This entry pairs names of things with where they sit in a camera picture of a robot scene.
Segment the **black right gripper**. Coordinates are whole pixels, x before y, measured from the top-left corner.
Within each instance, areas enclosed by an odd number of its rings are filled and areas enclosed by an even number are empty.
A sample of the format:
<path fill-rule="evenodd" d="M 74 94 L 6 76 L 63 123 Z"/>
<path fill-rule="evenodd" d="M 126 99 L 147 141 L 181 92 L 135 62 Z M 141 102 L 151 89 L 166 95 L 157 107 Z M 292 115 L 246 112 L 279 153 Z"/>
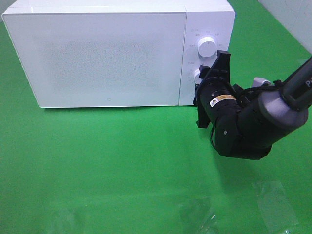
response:
<path fill-rule="evenodd" d="M 221 117 L 232 115 L 238 103 L 230 82 L 230 57 L 227 51 L 217 50 L 212 67 L 199 67 L 200 84 L 196 86 L 194 106 L 197 107 L 198 128 L 214 127 Z"/>

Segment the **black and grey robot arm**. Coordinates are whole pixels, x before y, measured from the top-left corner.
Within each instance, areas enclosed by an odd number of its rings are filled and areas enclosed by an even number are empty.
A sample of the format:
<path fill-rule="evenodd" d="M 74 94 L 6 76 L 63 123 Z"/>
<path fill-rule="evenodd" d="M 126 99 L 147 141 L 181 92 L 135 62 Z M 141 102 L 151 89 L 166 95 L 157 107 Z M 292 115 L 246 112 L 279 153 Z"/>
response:
<path fill-rule="evenodd" d="M 212 125 L 210 141 L 222 156 L 265 157 L 274 143 L 303 126 L 312 104 L 312 62 L 285 81 L 255 78 L 251 88 L 230 84 L 230 53 L 218 51 L 212 66 L 200 66 L 195 87 L 199 128 Z"/>

